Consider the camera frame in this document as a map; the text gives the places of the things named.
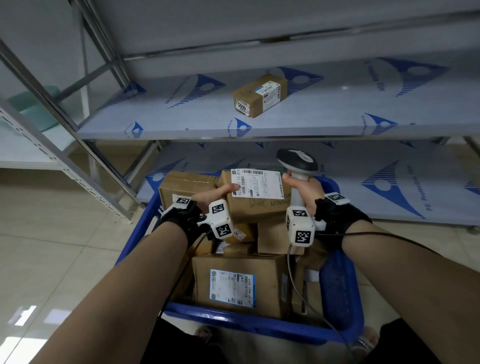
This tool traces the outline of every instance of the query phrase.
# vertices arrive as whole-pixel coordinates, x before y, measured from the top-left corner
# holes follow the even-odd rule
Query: black wristband
[[[206,231],[197,225],[200,221],[202,211],[195,201],[190,201],[186,209],[173,208],[166,214],[163,214],[158,222],[159,225],[166,221],[173,222],[178,225],[187,235],[188,247],[190,247],[198,237]]]
[[[370,218],[352,204],[338,206],[329,198],[315,200],[316,220],[324,220],[327,226],[333,227],[338,234],[345,234],[348,228],[359,220],[372,222]]]

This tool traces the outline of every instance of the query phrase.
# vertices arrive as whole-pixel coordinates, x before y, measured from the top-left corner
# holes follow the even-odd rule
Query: gray cable
[[[290,245],[288,247],[288,250],[287,250],[287,266],[288,266],[288,275],[290,276],[290,282],[292,284],[292,287],[293,289],[295,290],[295,292],[297,293],[297,295],[301,298],[301,300],[313,311],[315,312],[315,314],[317,316],[319,316],[321,318],[321,320],[323,322],[325,322],[333,331],[335,331],[339,337],[341,337],[341,339],[343,340],[343,343],[345,344],[345,347],[347,348],[347,351],[348,351],[348,354],[350,355],[350,358],[352,359],[352,362],[354,364],[358,364],[358,362],[355,360],[355,356],[353,355],[353,352],[352,352],[352,349],[350,348],[350,345],[348,344],[347,342],[347,339],[344,338],[344,336],[342,335],[342,333],[340,331],[338,331],[320,312],[318,312],[317,310],[315,310],[311,304],[309,304],[307,302],[307,300],[305,298],[303,298],[303,296],[300,294],[300,292],[297,290],[297,287],[295,287],[295,283],[293,283],[293,276],[292,276],[292,270],[290,268],[290,250],[292,249],[292,245]]]

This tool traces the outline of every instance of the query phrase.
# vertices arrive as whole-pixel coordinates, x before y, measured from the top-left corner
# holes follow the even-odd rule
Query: shelf board
[[[54,126],[43,134],[62,151],[68,152],[74,145],[74,137],[61,125]],[[0,125],[0,168],[61,169],[57,162],[52,161],[24,136],[6,124]]]
[[[162,149],[137,198],[148,202],[171,170],[281,170],[279,148],[312,154],[318,175],[337,184],[371,218],[480,225],[480,191],[447,146],[429,141],[172,142]]]
[[[480,51],[430,53],[148,79],[90,117],[84,139],[212,139],[317,135],[385,138],[480,133]],[[265,72],[288,97],[256,118],[232,92]]]

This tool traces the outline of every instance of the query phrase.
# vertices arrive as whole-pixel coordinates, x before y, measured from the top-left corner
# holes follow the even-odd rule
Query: person's right hand
[[[288,173],[283,174],[282,179],[299,191],[300,197],[305,202],[305,207],[307,208],[308,213],[310,216],[315,216],[315,212],[317,210],[315,200],[318,200],[319,198],[325,198],[325,192],[322,188],[322,184],[314,177],[310,177],[307,182],[293,178],[291,174],[292,171],[289,170]]]

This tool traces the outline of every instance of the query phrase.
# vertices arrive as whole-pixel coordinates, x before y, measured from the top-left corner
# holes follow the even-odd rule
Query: teal container
[[[58,87],[55,86],[45,86],[45,89],[53,97],[60,93]],[[8,102],[15,110],[26,116],[41,132],[58,124],[57,119],[29,91],[11,97]]]

